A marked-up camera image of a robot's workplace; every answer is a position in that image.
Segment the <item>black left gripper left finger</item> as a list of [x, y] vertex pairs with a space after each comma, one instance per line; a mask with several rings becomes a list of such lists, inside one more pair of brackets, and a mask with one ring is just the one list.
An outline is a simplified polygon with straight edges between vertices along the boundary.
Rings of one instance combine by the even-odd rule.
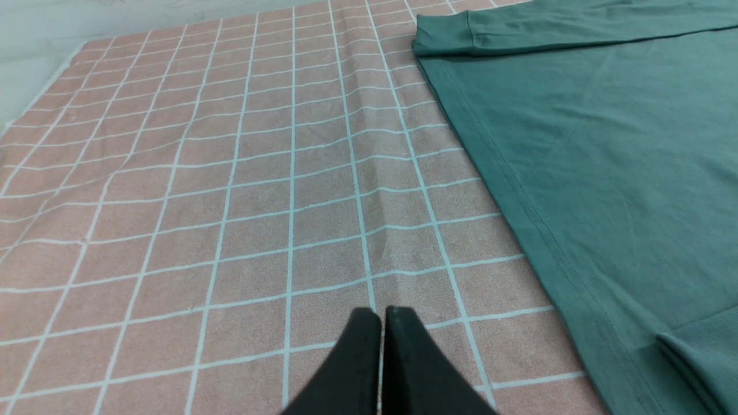
[[332, 351], [282, 413], [375, 414], [381, 333], [372, 309], [354, 309]]

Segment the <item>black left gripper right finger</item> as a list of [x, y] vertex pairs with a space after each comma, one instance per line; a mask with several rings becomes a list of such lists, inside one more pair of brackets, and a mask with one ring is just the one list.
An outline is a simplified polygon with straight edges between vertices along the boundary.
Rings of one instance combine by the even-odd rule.
[[386, 309], [383, 414], [495, 414], [409, 307]]

